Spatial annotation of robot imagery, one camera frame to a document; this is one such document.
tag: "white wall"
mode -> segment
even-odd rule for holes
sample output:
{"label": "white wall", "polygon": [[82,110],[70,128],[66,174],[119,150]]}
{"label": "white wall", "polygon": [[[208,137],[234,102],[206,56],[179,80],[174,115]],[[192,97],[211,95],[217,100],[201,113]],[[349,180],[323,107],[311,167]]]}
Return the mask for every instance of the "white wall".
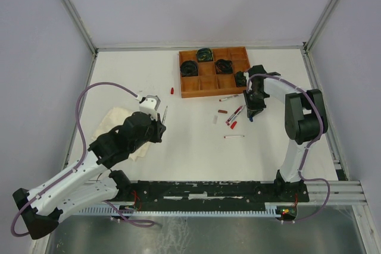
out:
{"label": "white wall", "polygon": [[341,0],[312,55],[351,176],[381,233],[381,1]]}
{"label": "white wall", "polygon": [[71,0],[99,48],[301,45],[328,0]]}
{"label": "white wall", "polygon": [[[30,238],[10,233],[12,193],[60,170],[91,54],[60,0],[0,7],[0,252],[23,254]],[[25,232],[22,219],[16,229]]]}

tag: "white tabletop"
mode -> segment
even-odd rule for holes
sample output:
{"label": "white tabletop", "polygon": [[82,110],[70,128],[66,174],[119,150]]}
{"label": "white tabletop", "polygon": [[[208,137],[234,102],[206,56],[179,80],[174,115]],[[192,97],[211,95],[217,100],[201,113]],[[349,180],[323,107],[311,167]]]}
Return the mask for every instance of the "white tabletop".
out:
{"label": "white tabletop", "polygon": [[[267,72],[277,71],[298,86],[311,87],[300,50],[249,49],[248,56],[251,65],[261,64]],[[99,81],[121,84],[143,96],[158,95],[162,116],[168,105],[163,142],[152,144],[144,158],[126,160],[113,168],[123,170],[130,180],[271,181],[283,164],[289,141],[284,128],[284,105],[268,98],[267,108],[254,117],[253,123],[243,112],[231,130],[224,122],[244,104],[243,96],[225,102],[218,101],[223,96],[182,99],[178,50],[100,52],[91,83]],[[116,87],[98,86],[88,92],[81,117],[88,145],[114,106],[139,109],[136,100]],[[218,114],[218,109],[229,113]],[[215,115],[217,124],[213,124]],[[223,138],[231,134],[245,137]],[[80,157],[81,151],[76,134],[70,163]],[[310,151],[304,176],[338,179],[325,136]]]}

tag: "wooden organizer box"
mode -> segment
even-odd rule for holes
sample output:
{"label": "wooden organizer box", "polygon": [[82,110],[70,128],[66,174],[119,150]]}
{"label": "wooden organizer box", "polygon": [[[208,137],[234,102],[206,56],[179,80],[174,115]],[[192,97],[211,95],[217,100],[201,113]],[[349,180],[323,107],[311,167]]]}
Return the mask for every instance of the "wooden organizer box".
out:
{"label": "wooden organizer box", "polygon": [[[242,93],[245,86],[237,87],[234,75],[238,71],[250,68],[248,54],[245,47],[211,49],[213,62],[198,62],[193,51],[180,51],[180,66],[185,61],[195,61],[198,65],[198,76],[181,78],[181,97],[196,98],[200,96],[235,95]],[[217,74],[215,63],[218,59],[229,59],[233,62],[232,74]]]}

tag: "cloth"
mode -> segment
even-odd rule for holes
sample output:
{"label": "cloth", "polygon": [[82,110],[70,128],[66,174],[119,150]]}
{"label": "cloth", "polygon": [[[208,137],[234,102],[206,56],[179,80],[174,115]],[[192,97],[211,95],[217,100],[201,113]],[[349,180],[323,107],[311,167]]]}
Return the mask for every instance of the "cloth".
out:
{"label": "cloth", "polygon": [[[117,125],[122,125],[125,119],[128,116],[131,116],[132,113],[133,112],[129,111],[128,109],[122,107],[114,107],[103,118],[102,122],[92,135],[91,140],[95,141],[99,135],[109,132],[112,128],[114,128]],[[131,153],[129,159],[136,161],[138,157],[144,157],[150,145],[151,142],[145,143],[138,150]]]}

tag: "red marker cap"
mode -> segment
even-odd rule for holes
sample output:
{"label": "red marker cap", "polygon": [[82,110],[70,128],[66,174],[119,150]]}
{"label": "red marker cap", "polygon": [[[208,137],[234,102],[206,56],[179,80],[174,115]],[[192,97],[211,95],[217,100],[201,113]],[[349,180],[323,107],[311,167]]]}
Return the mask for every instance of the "red marker cap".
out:
{"label": "red marker cap", "polygon": [[234,129],[234,127],[237,125],[237,121],[234,121],[232,126],[230,126],[231,129]]}

